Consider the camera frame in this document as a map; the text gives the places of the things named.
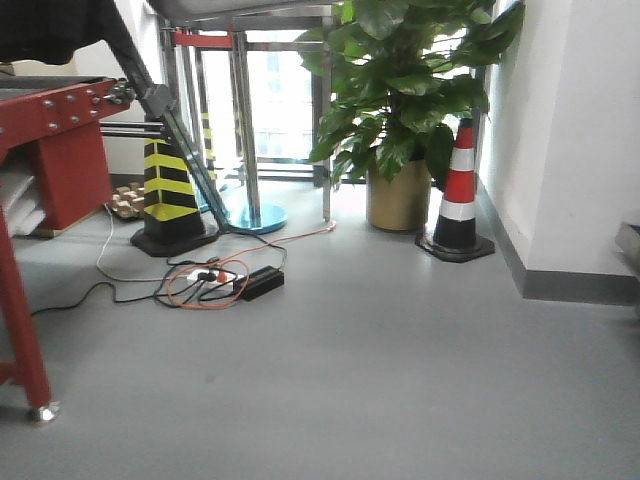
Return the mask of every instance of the white stripe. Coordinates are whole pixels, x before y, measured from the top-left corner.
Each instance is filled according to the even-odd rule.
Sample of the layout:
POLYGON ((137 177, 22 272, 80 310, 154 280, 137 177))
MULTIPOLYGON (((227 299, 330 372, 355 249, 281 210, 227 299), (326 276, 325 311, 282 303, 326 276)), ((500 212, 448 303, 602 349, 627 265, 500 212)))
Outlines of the white stripe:
POLYGON ((469 172, 474 169, 473 148, 454 148, 451 155, 451 170, 469 172))
POLYGON ((453 203, 449 200, 442 199, 440 216, 447 217, 449 220, 456 220, 457 222, 472 220, 476 216, 475 202, 453 203))

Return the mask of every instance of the floor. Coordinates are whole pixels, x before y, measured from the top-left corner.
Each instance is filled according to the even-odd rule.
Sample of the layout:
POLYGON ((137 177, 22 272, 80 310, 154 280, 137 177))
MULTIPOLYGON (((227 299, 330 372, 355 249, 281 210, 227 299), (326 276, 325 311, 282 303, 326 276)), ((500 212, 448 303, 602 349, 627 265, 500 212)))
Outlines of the floor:
MULTIPOLYGON (((268 238, 322 227, 320 193, 271 186, 263 198, 290 218, 268 238)), ((640 479, 633 309, 523 300, 499 249, 442 263, 413 235, 368 226, 363 207, 362 189, 343 187, 337 229, 288 242, 285 286, 253 302, 171 310, 100 289, 36 317, 62 413, 31 427, 22 390, 0 388, 0 478, 640 479)), ((115 227, 105 269, 164 273, 129 245, 140 222, 115 227)), ((54 240, 16 239, 32 308, 102 280, 108 233, 100 212, 54 240)), ((225 235, 180 258, 255 245, 225 235)))

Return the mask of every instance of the black cone base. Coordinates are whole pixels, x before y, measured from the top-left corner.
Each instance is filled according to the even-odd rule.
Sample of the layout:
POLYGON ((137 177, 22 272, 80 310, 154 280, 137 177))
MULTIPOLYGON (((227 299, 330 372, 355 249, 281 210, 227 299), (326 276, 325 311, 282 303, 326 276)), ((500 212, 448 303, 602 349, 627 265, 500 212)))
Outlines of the black cone base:
POLYGON ((204 231, 200 234, 168 242, 154 238, 142 228, 133 234, 131 243, 151 257, 175 257, 212 243, 219 235, 220 231, 216 227, 204 225, 204 231))
POLYGON ((473 247, 460 250, 438 245, 433 241, 433 235, 429 234, 419 234, 416 237, 416 245, 443 262, 453 263, 468 262, 475 258, 491 255, 496 251, 494 243, 480 235, 476 235, 476 243, 473 247))

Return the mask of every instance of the gray baseboard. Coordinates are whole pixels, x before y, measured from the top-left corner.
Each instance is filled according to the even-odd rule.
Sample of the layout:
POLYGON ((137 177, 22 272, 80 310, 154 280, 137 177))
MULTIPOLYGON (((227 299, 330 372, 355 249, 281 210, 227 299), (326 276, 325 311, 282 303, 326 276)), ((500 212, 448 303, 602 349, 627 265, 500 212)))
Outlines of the gray baseboard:
POLYGON ((640 303, 640 283, 632 275, 527 270, 482 184, 478 185, 476 200, 489 218, 496 242, 524 298, 606 305, 640 303))

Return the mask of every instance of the white cable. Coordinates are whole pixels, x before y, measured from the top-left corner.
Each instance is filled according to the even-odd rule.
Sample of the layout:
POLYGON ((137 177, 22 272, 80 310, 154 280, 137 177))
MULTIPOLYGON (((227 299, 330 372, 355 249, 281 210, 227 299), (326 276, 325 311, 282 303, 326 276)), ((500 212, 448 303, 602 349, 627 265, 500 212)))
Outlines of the white cable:
POLYGON ((104 253, 107 249, 107 245, 109 245, 109 242, 111 241, 111 238, 113 238, 113 233, 115 231, 115 226, 113 224, 113 213, 111 212, 111 209, 109 208, 108 205, 104 205, 104 209, 107 211, 107 213, 109 214, 109 222, 111 224, 111 228, 109 231, 109 236, 107 237, 107 240, 104 242, 104 245, 102 245, 102 250, 100 251, 100 255, 98 256, 98 259, 96 260, 96 268, 98 269, 98 271, 100 273, 102 273, 105 277, 107 277, 110 280, 115 280, 116 282, 131 282, 131 283, 143 283, 143 282, 161 282, 164 280, 164 278, 120 278, 117 277, 113 274, 107 273, 101 266, 100 266, 100 261, 102 260, 102 257, 104 257, 104 253))

